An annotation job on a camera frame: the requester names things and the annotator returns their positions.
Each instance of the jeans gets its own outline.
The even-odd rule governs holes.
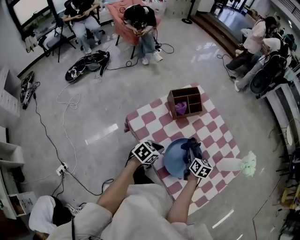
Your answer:
[[[83,46],[83,49],[85,51],[90,48],[90,45],[87,42],[86,29],[90,30],[94,34],[96,40],[99,41],[101,39],[101,33],[99,32],[101,30],[101,27],[96,19],[92,16],[89,16],[87,19],[84,19],[82,21],[74,22],[73,31],[78,42]]]
[[[245,50],[239,56],[232,59],[230,63],[226,64],[226,67],[229,70],[236,70],[237,68],[239,68],[243,64],[245,64],[247,62],[250,62],[252,57],[253,57],[253,54],[249,53],[247,50]]]
[[[137,45],[138,54],[137,57],[142,59],[145,57],[146,53],[154,53],[154,39],[152,32],[145,34],[144,36],[139,37],[139,43]]]
[[[254,78],[255,74],[263,68],[260,62],[257,62],[254,67],[236,84],[239,89],[246,87]]]

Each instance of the table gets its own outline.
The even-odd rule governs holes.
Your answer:
[[[173,120],[166,95],[130,113],[126,117],[125,131],[131,131],[139,142],[154,140],[165,149],[178,138],[194,137],[202,143],[202,155],[213,167],[213,171],[195,190],[189,207],[190,215],[207,204],[239,174],[239,172],[220,172],[215,167],[216,163],[223,157],[241,159],[241,155],[232,134],[201,86],[195,82],[185,88],[187,87],[199,88],[203,108],[200,115]],[[155,161],[153,167],[175,200],[187,182],[168,173],[163,164],[163,154]]]

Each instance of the blue bowl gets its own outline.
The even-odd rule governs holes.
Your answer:
[[[185,150],[181,149],[181,145],[188,141],[187,138],[179,138],[171,142],[165,150],[164,164],[167,171],[174,177],[183,178],[183,171],[186,164],[183,161]]]

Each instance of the purple cloth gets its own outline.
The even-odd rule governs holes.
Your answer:
[[[179,114],[179,115],[184,115],[184,113],[187,110],[187,102],[181,102],[175,105],[175,111]]]

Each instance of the pink chair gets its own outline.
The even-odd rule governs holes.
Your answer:
[[[133,33],[132,30],[128,29],[125,26],[124,23],[124,11],[127,7],[135,4],[145,5],[142,0],[121,0],[115,3],[107,4],[107,8],[109,12],[112,15],[114,26],[115,26],[115,32],[118,34],[118,39],[116,42],[116,46],[119,43],[120,36],[124,38],[126,41],[128,41],[131,45],[133,45],[133,51],[131,54],[131,59],[133,59],[134,53],[135,53],[135,46],[139,42],[139,38]],[[156,23],[158,26],[161,22],[161,19],[156,17]]]

